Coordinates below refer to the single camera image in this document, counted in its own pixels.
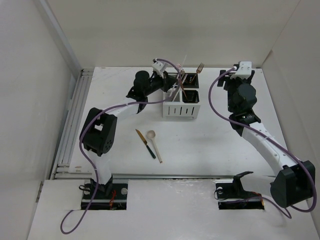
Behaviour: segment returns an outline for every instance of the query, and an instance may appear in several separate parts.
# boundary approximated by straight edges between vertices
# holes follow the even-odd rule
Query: wall
[[[301,0],[262,68],[289,149],[316,167],[320,193],[320,2]],[[320,204],[312,213],[320,230]]]
[[[48,0],[84,68],[261,66],[299,0]]]
[[[0,0],[0,239],[26,239],[71,72],[32,0]]]

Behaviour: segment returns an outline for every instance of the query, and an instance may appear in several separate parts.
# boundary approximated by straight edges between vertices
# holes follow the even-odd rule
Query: black knife handle
[[[148,149],[149,153],[151,154],[151,156],[156,159],[156,155],[152,152],[152,150],[150,149],[150,147],[148,145],[145,145],[146,148]]]

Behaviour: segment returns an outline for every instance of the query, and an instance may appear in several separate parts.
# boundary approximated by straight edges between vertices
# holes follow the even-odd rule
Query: screw
[[[128,194],[128,189],[126,189],[125,187],[121,189],[121,194],[122,195],[127,195]]]
[[[217,192],[218,194],[223,194],[223,193],[224,193],[223,188],[222,188],[221,186],[219,186],[219,187],[216,189],[216,192]]]

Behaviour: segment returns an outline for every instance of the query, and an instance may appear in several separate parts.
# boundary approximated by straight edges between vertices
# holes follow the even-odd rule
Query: wooden fork
[[[198,68],[196,69],[196,74],[193,76],[193,78],[192,78],[192,80],[191,80],[191,84],[192,84],[192,82],[194,81],[194,79],[196,78],[196,76],[198,75],[198,74],[200,74],[201,72],[202,72],[202,69],[204,69],[204,64],[203,63],[200,63],[200,65],[198,66]]]

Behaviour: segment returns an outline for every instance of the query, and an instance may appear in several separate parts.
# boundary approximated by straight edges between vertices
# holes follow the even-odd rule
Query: cable
[[[166,63],[169,63],[171,66],[174,67],[174,69],[178,72],[178,75],[179,75],[179,78],[178,78],[178,81],[181,82],[181,74],[180,74],[180,71],[179,69],[170,61],[168,60],[165,60],[165,59],[158,59],[159,61],[162,61],[162,62],[166,62]],[[81,153],[83,154],[83,156],[88,160],[88,162],[92,165],[93,167],[93,170],[94,170],[94,174],[95,174],[95,178],[96,178],[96,184],[95,184],[95,188],[94,188],[94,191],[93,191],[93,194],[92,194],[92,197],[88,203],[88,205],[86,206],[82,216],[80,217],[79,221],[77,222],[77,224],[74,226],[74,228],[72,228],[70,231],[64,231],[63,229],[63,224],[64,224],[64,221],[66,220],[66,218],[69,216],[69,214],[71,214],[74,210],[71,210],[69,211],[65,216],[64,218],[62,219],[61,221],[61,224],[60,224],[60,231],[65,234],[65,235],[68,235],[68,234],[71,234],[72,232],[74,232],[77,227],[80,225],[80,223],[82,222],[82,220],[84,219],[87,211],[89,210],[90,206],[91,206],[91,203],[93,202],[93,200],[95,199],[95,196],[97,194],[97,191],[98,191],[98,187],[99,187],[99,176],[98,176],[98,170],[97,170],[97,167],[96,165],[94,164],[94,162],[88,157],[88,155],[85,153],[84,149],[83,149],[83,146],[82,146],[82,142],[84,140],[84,137],[87,133],[87,131],[89,130],[89,128],[94,124],[94,122],[104,113],[112,110],[112,109],[116,109],[116,108],[123,108],[123,107],[126,107],[128,105],[133,105],[133,104],[142,104],[142,105],[147,105],[147,104],[160,104],[160,103],[163,103],[163,102],[168,102],[170,100],[170,98],[166,98],[164,100],[160,100],[160,101],[152,101],[152,102],[144,102],[144,101],[132,101],[132,102],[129,102],[129,103],[126,103],[126,104],[119,104],[119,105],[115,105],[115,106],[111,106],[111,107],[108,107],[107,109],[104,109],[102,110],[99,114],[97,114],[89,123],[88,125],[85,127],[85,129],[83,130],[81,136],[80,136],[80,140],[79,140],[79,148],[80,148],[80,151]]]
[[[312,210],[315,209],[316,204],[317,204],[317,190],[316,190],[315,182],[314,182],[311,174],[310,174],[309,171],[306,169],[306,167],[301,163],[301,161],[300,161],[295,155],[293,155],[291,152],[289,152],[287,149],[285,149],[283,146],[281,146],[280,144],[278,144],[277,142],[275,142],[274,140],[272,140],[271,138],[269,138],[268,136],[266,136],[266,135],[263,134],[262,132],[254,129],[253,127],[250,127],[250,126],[248,126],[248,125],[245,125],[245,124],[242,124],[242,123],[240,123],[240,122],[233,121],[233,120],[231,120],[231,119],[228,119],[228,118],[224,117],[224,116],[221,115],[221,114],[215,109],[215,107],[213,106],[213,104],[212,104],[212,99],[211,99],[211,94],[212,94],[212,89],[213,89],[213,87],[215,86],[215,84],[216,84],[222,77],[224,77],[225,75],[227,75],[228,73],[230,73],[231,71],[234,71],[234,70],[235,70],[235,67],[233,67],[233,68],[227,70],[226,72],[222,73],[222,74],[221,74],[220,76],[218,76],[218,77],[213,81],[213,83],[211,84],[211,86],[210,86],[210,88],[209,88],[209,96],[208,96],[209,105],[210,105],[211,109],[212,109],[212,110],[214,111],[214,113],[217,114],[220,118],[222,118],[222,119],[224,119],[224,120],[226,120],[226,121],[228,121],[228,122],[230,122],[230,123],[232,123],[232,124],[236,124],[236,125],[239,125],[239,126],[241,126],[241,127],[250,129],[250,130],[254,131],[255,133],[259,134],[260,136],[264,137],[264,138],[267,139],[270,143],[272,143],[274,146],[276,146],[278,149],[280,149],[281,151],[283,151],[283,152],[285,152],[287,155],[289,155],[289,156],[300,166],[300,168],[303,169],[303,171],[305,172],[308,180],[309,180],[310,183],[311,183],[312,193],[313,193],[313,202],[312,202],[312,205],[311,205],[311,207],[310,207],[309,209],[300,209],[300,208],[297,208],[297,207],[295,207],[295,206],[291,206],[291,207],[292,207],[293,209],[299,211],[299,212],[310,213]],[[254,198],[263,198],[263,199],[267,200],[268,202],[272,203],[275,207],[277,207],[286,217],[288,217],[288,215],[286,215],[286,214],[280,209],[280,207],[279,207],[276,203],[272,202],[272,201],[269,200],[268,198],[263,197],[263,196],[261,196],[261,197],[256,197],[256,196],[255,196]]]

